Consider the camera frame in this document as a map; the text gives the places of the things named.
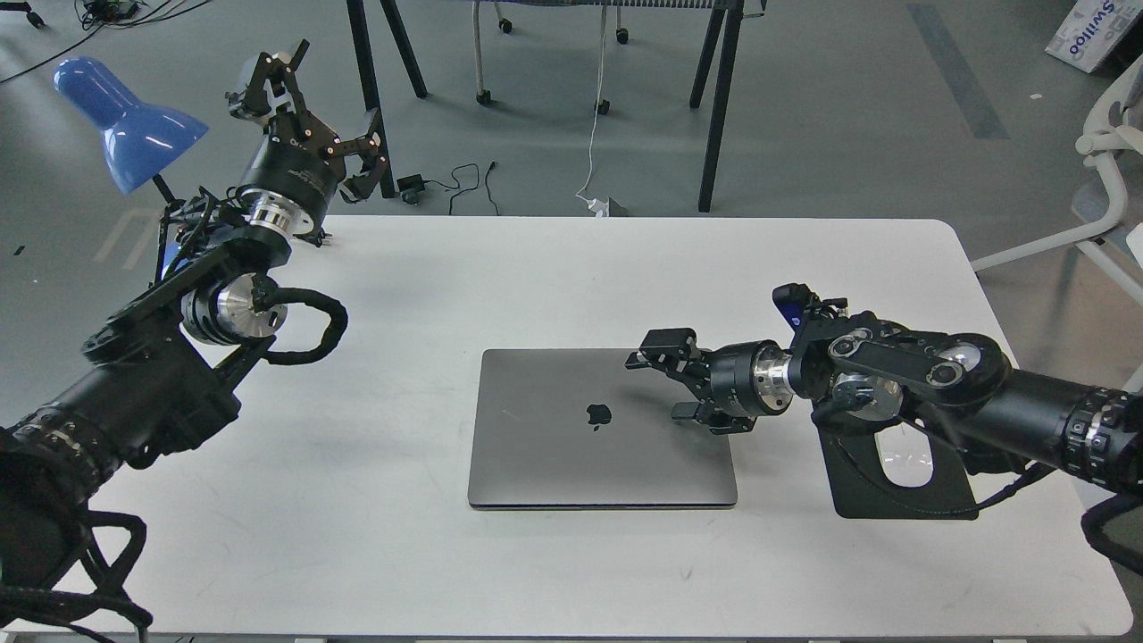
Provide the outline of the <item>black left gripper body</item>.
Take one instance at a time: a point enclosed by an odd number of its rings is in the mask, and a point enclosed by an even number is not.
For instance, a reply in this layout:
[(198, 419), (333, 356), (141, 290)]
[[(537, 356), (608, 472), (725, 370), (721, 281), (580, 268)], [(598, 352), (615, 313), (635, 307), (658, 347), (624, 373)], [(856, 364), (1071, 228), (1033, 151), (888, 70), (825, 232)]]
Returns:
[(238, 196), (251, 203), (269, 192), (294, 203), (329, 203), (346, 168), (326, 156), (339, 134), (311, 114), (274, 114), (263, 126), (263, 140), (242, 179)]

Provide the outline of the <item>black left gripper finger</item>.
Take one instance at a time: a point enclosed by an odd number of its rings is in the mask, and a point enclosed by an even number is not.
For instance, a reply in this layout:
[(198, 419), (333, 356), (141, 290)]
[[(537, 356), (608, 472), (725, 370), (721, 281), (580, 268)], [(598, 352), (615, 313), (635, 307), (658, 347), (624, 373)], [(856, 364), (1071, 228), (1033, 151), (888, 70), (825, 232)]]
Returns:
[(309, 110), (296, 82), (296, 69), (309, 49), (302, 39), (295, 53), (259, 53), (246, 61), (239, 85), (225, 94), (229, 114), (257, 123), (265, 135), (307, 135)]
[[(383, 126), (382, 110), (379, 107), (368, 110), (363, 116), (363, 124), (366, 130), (358, 138), (351, 140), (335, 138), (334, 142), (320, 147), (320, 156), (326, 164), (330, 164), (338, 178), (339, 196), (344, 201), (363, 201), (371, 198), (371, 192), (387, 171), (387, 152), (382, 151), (384, 139), (379, 134)], [(347, 175), (344, 163), (335, 168), (335, 162), (347, 156), (358, 156), (361, 160), (359, 172)]]

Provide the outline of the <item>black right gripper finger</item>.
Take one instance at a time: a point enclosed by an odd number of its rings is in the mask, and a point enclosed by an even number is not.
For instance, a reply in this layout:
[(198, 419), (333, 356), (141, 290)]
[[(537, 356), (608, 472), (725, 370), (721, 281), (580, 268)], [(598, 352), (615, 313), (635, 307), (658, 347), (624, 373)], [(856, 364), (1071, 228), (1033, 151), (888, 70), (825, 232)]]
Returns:
[(748, 434), (748, 432), (754, 431), (758, 415), (732, 415), (720, 410), (708, 400), (690, 400), (690, 402), (676, 403), (671, 408), (671, 419), (697, 421), (702, 426), (706, 426), (711, 434), (732, 435)]
[(709, 365), (697, 347), (697, 333), (690, 327), (649, 330), (638, 349), (626, 357), (626, 370), (655, 369), (687, 387), (708, 387)]

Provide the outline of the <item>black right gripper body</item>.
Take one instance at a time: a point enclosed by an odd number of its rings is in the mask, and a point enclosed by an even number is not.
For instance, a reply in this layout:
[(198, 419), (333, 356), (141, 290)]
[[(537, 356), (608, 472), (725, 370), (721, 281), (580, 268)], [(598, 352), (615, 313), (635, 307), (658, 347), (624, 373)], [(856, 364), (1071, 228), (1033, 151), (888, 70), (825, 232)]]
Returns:
[(746, 421), (788, 411), (796, 391), (789, 384), (788, 351), (776, 341), (748, 341), (702, 353), (709, 370), (705, 396), (711, 421)]

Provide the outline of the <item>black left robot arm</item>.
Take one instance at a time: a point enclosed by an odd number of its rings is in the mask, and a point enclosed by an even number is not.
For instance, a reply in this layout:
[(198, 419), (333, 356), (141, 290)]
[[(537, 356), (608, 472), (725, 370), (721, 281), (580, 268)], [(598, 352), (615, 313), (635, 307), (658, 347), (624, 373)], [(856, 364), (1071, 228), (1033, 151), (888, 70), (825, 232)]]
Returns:
[(246, 63), (229, 113), (262, 140), (241, 180), (223, 196), (161, 188), (154, 286), (85, 341), (90, 373), (3, 428), (3, 625), (80, 630), (109, 610), (147, 640), (154, 618), (125, 590), (146, 523), (89, 499), (123, 465), (142, 471), (232, 423), (259, 362), (315, 363), (346, 333), (334, 297), (270, 276), (293, 239), (322, 243), (334, 195), (363, 201), (387, 170), (379, 110), (351, 139), (309, 110), (296, 82), (307, 48)]

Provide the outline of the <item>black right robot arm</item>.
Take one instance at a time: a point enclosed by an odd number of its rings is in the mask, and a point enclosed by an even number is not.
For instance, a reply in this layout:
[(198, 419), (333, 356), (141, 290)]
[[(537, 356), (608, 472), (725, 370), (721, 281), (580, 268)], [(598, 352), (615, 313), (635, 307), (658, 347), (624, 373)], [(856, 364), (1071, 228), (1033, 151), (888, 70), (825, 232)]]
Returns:
[(676, 419), (740, 434), (756, 419), (812, 403), (824, 437), (864, 437), (906, 424), (951, 447), (968, 473), (1025, 472), (1030, 463), (1112, 493), (1140, 497), (1140, 395), (1013, 367), (981, 333), (911, 330), (808, 286), (780, 286), (792, 341), (702, 349), (689, 327), (650, 330), (626, 357), (693, 395)]

